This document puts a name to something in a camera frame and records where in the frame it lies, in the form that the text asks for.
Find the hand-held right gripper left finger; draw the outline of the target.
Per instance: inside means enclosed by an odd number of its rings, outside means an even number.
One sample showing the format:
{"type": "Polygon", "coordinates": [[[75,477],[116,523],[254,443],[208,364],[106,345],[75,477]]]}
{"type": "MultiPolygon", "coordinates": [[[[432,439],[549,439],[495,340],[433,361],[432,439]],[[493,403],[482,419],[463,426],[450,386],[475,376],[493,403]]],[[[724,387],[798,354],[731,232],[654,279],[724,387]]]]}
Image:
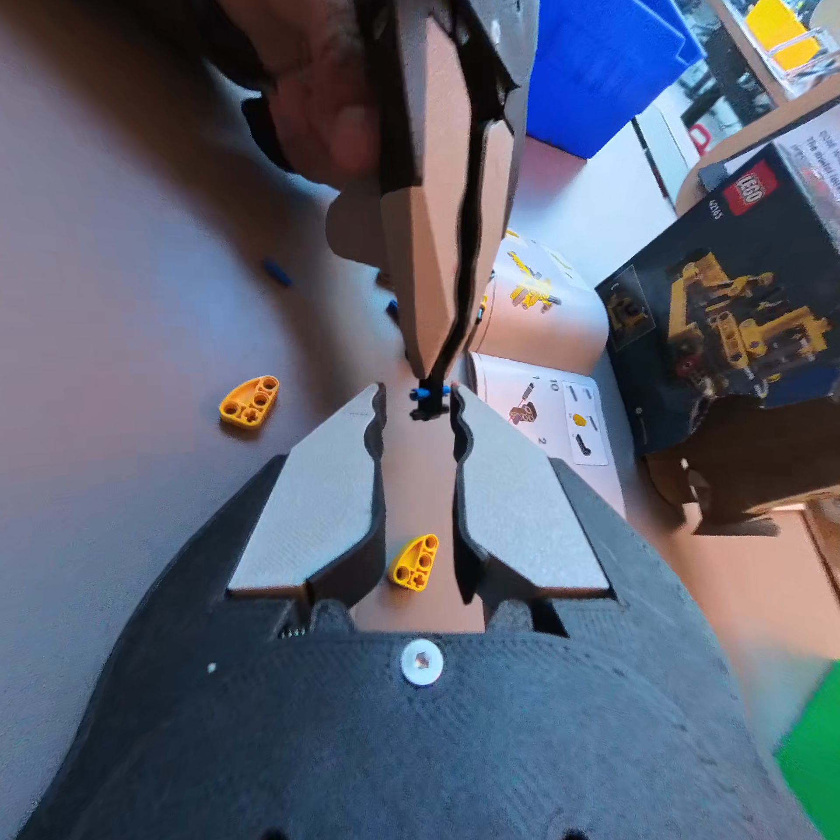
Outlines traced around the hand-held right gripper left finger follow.
{"type": "Polygon", "coordinates": [[[386,392],[369,385],[284,460],[227,591],[360,603],[385,570],[386,392]]]}

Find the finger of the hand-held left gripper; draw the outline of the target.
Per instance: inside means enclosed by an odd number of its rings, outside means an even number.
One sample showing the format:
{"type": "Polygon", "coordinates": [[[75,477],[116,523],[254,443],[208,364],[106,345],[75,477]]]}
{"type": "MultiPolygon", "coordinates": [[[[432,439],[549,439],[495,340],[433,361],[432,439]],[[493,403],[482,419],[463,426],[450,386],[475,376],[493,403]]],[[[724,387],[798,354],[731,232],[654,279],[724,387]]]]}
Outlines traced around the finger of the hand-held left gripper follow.
{"type": "Polygon", "coordinates": [[[394,5],[395,98],[383,108],[381,220],[409,364],[447,369],[459,317],[460,216],[471,104],[458,49],[430,5],[394,5]]]}
{"type": "Polygon", "coordinates": [[[478,318],[507,229],[515,139],[505,120],[483,122],[470,139],[467,189],[458,216],[455,322],[434,364],[434,382],[448,377],[478,318]]]}

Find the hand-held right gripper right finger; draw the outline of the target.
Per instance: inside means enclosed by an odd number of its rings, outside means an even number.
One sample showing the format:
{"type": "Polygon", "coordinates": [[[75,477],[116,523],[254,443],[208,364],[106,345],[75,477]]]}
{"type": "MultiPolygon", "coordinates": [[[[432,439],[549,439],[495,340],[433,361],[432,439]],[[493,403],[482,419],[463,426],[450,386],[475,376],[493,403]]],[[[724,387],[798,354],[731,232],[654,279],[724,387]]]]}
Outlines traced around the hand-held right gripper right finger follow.
{"type": "Polygon", "coordinates": [[[450,421],[456,581],[465,604],[480,600],[486,629],[506,602],[537,624],[534,608],[612,596],[582,505],[594,502],[597,522],[612,506],[468,387],[453,385],[450,421]]]}

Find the yellow triangular lego piece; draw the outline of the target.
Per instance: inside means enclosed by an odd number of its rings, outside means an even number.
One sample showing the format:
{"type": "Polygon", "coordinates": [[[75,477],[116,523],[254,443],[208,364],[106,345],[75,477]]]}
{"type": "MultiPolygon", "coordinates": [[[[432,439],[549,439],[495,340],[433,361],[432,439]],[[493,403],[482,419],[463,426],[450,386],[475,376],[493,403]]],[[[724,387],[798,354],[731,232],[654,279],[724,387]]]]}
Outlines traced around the yellow triangular lego piece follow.
{"type": "Polygon", "coordinates": [[[424,592],[438,551],[437,535],[428,533],[408,540],[392,559],[386,579],[411,592],[424,592]]]}
{"type": "Polygon", "coordinates": [[[238,385],[220,402],[220,421],[248,431],[262,428],[277,402],[279,390],[279,380],[272,375],[256,377],[238,385]]]}

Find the black angled lego beam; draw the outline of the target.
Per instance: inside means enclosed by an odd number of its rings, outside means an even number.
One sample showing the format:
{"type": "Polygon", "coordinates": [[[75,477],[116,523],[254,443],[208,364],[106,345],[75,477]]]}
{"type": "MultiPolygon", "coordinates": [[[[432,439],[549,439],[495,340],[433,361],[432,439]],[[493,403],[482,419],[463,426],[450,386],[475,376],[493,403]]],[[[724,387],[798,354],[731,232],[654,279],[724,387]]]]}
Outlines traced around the black angled lego beam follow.
{"type": "Polygon", "coordinates": [[[451,386],[443,381],[424,380],[409,392],[413,407],[409,413],[416,422],[427,422],[448,414],[451,386]]]}

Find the dark lego box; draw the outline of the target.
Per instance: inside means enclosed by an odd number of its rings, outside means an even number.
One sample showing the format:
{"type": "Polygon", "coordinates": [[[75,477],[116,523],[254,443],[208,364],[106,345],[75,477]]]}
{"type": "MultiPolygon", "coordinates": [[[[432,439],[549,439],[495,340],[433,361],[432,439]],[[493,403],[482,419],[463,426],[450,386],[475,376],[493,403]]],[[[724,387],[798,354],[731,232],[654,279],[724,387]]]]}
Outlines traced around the dark lego box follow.
{"type": "Polygon", "coordinates": [[[776,143],[596,288],[654,487],[699,534],[838,494],[838,204],[776,143]]]}

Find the person's left hand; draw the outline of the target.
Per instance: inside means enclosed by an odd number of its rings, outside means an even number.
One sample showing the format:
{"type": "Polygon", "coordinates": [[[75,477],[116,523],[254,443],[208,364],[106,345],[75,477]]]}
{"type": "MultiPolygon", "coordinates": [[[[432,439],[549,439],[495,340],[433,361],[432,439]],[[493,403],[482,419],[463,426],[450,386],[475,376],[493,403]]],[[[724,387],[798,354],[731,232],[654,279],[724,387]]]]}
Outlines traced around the person's left hand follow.
{"type": "Polygon", "coordinates": [[[375,175],[380,121],[353,2],[220,2],[268,76],[270,121],[291,169],[337,189],[375,175]]]}

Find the blue plastic bin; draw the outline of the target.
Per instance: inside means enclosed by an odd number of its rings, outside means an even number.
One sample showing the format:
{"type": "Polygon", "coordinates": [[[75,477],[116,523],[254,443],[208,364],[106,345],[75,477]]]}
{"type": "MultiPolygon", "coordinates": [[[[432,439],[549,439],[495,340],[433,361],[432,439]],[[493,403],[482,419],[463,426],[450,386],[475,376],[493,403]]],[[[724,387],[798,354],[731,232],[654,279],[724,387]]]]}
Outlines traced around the blue plastic bin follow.
{"type": "Polygon", "coordinates": [[[545,1],[527,134],[591,159],[706,51],[672,1],[545,1]]]}

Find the white instruction booklet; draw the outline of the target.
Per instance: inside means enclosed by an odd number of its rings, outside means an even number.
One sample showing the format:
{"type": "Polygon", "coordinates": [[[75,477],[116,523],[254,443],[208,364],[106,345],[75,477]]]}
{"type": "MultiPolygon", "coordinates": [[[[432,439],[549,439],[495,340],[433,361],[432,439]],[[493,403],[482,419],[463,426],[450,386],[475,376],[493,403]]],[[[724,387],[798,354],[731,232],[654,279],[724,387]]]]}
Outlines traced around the white instruction booklet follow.
{"type": "Polygon", "coordinates": [[[478,397],[626,516],[598,385],[607,339],[593,285],[559,252],[507,230],[466,357],[478,397]]]}

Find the yellow pad in clear holder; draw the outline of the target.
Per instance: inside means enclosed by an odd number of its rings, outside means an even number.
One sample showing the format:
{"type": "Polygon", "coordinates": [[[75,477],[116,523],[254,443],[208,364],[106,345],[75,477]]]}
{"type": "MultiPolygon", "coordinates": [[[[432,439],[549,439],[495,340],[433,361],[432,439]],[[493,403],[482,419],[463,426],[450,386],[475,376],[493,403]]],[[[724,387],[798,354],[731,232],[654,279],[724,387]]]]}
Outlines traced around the yellow pad in clear holder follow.
{"type": "Polygon", "coordinates": [[[835,50],[828,45],[825,28],[804,26],[786,2],[752,3],[743,24],[779,81],[793,83],[822,75],[833,62],[835,50]]]}

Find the printed instruction sheet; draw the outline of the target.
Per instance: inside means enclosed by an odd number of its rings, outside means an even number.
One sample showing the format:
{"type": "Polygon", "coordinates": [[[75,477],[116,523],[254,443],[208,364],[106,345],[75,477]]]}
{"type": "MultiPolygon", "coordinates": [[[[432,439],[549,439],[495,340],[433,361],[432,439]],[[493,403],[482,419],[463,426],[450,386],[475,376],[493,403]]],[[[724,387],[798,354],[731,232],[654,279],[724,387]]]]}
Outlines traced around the printed instruction sheet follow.
{"type": "Polygon", "coordinates": [[[778,134],[773,147],[801,178],[839,201],[839,105],[778,134]]]}

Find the green plastic bin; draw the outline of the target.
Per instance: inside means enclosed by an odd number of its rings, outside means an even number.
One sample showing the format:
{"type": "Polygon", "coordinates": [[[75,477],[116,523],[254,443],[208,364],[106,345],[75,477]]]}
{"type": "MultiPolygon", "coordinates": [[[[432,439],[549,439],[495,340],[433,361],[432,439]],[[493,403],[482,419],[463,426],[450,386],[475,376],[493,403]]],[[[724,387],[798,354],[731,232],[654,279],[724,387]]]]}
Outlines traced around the green plastic bin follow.
{"type": "Polygon", "coordinates": [[[775,753],[786,783],[825,839],[839,838],[839,663],[775,753]]]}

